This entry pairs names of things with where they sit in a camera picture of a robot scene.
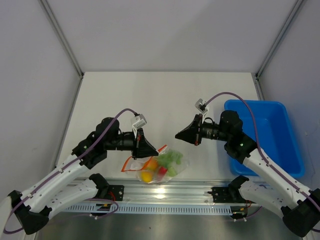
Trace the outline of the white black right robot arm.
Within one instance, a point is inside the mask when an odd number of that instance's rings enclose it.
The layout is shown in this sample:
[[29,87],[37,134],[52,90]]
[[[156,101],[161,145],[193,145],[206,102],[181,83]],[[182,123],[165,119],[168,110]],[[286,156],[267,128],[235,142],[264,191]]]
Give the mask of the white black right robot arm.
[[264,188],[239,176],[229,185],[228,196],[232,201],[246,199],[263,206],[279,216],[284,225],[301,238],[319,223],[320,190],[312,190],[294,179],[267,156],[259,141],[243,132],[243,122],[236,111],[223,111],[219,123],[205,122],[203,115],[197,114],[175,138],[195,146],[202,139],[224,141],[224,150],[230,157],[255,172],[272,188]]

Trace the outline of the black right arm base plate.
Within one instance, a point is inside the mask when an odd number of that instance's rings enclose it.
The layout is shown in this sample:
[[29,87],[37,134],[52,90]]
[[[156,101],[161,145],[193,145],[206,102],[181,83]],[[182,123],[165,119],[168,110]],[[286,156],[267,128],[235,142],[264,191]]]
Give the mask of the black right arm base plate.
[[208,192],[212,196],[214,203],[239,203],[245,204],[245,200],[238,189],[229,186],[216,186],[212,187]]

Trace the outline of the red chili pepper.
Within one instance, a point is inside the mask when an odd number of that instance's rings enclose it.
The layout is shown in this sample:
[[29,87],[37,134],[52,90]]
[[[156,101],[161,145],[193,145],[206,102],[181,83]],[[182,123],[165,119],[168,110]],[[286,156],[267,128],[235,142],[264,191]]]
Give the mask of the red chili pepper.
[[158,169],[158,172],[157,172],[157,176],[158,177],[163,177],[165,176],[165,174],[167,173],[168,169],[161,166],[159,169]]

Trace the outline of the green grape bunch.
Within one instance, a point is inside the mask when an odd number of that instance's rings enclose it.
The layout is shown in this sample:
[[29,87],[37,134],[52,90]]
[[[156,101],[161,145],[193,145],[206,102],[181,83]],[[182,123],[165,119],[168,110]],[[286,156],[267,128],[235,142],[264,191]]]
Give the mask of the green grape bunch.
[[157,162],[160,166],[168,168],[173,164],[180,165],[182,158],[181,152],[169,148],[157,157]]

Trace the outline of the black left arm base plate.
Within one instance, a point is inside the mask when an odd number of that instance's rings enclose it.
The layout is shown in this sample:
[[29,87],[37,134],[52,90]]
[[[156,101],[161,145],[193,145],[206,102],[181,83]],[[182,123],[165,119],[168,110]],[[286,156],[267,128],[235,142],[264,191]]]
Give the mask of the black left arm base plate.
[[102,197],[102,199],[121,202],[124,198],[124,190],[124,185],[109,185],[101,191],[99,196]]

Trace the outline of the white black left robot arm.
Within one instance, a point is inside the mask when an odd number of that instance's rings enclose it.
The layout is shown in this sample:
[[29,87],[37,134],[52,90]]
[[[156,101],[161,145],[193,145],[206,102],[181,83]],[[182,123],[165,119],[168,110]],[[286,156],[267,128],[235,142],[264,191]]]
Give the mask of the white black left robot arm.
[[129,151],[133,159],[158,156],[159,152],[145,137],[142,114],[131,119],[131,131],[122,132],[115,117],[106,117],[71,154],[40,182],[22,192],[9,194],[11,207],[21,230],[32,235],[41,230],[59,212],[87,199],[116,200],[112,186],[99,173],[83,183],[67,188],[80,175],[107,158],[109,151]]

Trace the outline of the red orange mango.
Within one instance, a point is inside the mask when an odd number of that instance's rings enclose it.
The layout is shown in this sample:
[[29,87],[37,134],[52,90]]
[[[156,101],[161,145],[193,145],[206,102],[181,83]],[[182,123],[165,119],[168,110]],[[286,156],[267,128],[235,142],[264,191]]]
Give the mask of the red orange mango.
[[146,165],[146,169],[149,171],[155,171],[158,168],[158,162],[155,159],[151,159],[147,165]]

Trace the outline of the orange yellow mango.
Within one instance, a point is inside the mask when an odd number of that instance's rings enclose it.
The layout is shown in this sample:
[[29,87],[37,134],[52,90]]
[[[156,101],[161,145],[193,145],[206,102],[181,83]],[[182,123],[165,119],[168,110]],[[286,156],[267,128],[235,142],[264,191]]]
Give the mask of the orange yellow mango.
[[152,171],[142,171],[140,173],[140,179],[144,183],[151,183],[153,181],[153,175],[154,173]]

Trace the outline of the white cauliflower green leaves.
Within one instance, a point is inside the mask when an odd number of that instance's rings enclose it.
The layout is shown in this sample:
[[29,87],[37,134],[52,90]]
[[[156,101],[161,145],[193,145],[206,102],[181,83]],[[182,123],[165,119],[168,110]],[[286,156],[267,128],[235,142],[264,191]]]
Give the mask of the white cauliflower green leaves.
[[178,174],[179,174],[179,172],[173,166],[170,166],[166,172],[166,175],[170,178],[173,178],[173,177],[177,176]]

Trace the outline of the clear zip bag red zipper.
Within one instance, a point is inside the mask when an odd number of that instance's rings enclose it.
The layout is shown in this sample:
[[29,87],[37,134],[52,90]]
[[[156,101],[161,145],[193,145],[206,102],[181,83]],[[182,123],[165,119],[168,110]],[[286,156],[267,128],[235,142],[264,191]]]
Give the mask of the clear zip bag red zipper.
[[176,178],[189,166],[187,159],[180,151],[164,145],[158,149],[157,156],[133,159],[131,156],[124,162],[121,172],[135,175],[145,184],[163,184]]

